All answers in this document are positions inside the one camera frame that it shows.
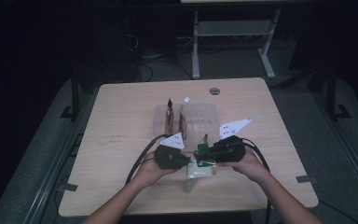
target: wooden table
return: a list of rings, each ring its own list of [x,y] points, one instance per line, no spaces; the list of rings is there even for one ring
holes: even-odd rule
[[[218,88],[220,94],[211,95],[210,88]],[[317,205],[311,183],[296,180],[307,174],[265,81],[235,78],[103,85],[69,178],[77,189],[65,191],[60,214],[87,216],[118,192],[155,137],[155,106],[166,104],[170,97],[180,103],[187,96],[191,104],[215,104],[220,123],[253,118],[237,136],[257,144],[272,174],[305,206]],[[188,155],[193,150],[184,149]],[[199,179],[190,193],[185,192],[185,182],[185,167],[164,176],[142,191],[126,214],[243,211],[267,204],[261,188],[231,168],[218,167],[217,175]]]

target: forearm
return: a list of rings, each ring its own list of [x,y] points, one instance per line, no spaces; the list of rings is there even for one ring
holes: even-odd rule
[[[131,181],[109,201],[93,212],[83,223],[118,223],[133,199],[142,189],[143,187]]]
[[[270,173],[266,172],[256,182],[266,193],[283,223],[322,223]]]

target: green object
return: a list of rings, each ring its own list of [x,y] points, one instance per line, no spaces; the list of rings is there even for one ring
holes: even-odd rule
[[[207,153],[209,151],[209,146],[207,143],[198,144],[196,150],[194,151],[194,155],[198,153]],[[206,160],[206,161],[197,161],[198,167],[208,167],[216,165],[216,162],[213,160]]]

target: plastic container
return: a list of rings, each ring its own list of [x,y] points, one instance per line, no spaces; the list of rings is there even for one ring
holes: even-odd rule
[[[179,109],[181,105],[174,104],[173,109],[173,134],[179,133]],[[165,112],[166,105],[158,105],[154,110],[153,135],[155,137],[165,133]],[[187,122],[185,147],[196,147],[204,135],[208,134],[208,143],[220,140],[219,136],[219,118],[217,117],[216,105],[212,104],[188,104],[184,108],[184,114]]]

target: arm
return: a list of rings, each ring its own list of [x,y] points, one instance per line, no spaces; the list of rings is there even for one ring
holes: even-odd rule
[[[283,223],[322,223],[312,212],[289,193],[281,183],[264,168],[254,152],[246,147],[246,155],[239,162],[219,163],[232,168],[256,182],[266,193]]]
[[[139,192],[155,184],[163,176],[176,172],[176,170],[161,170],[152,159],[153,153],[147,153],[144,162],[130,183],[87,217],[83,223],[118,223]]]

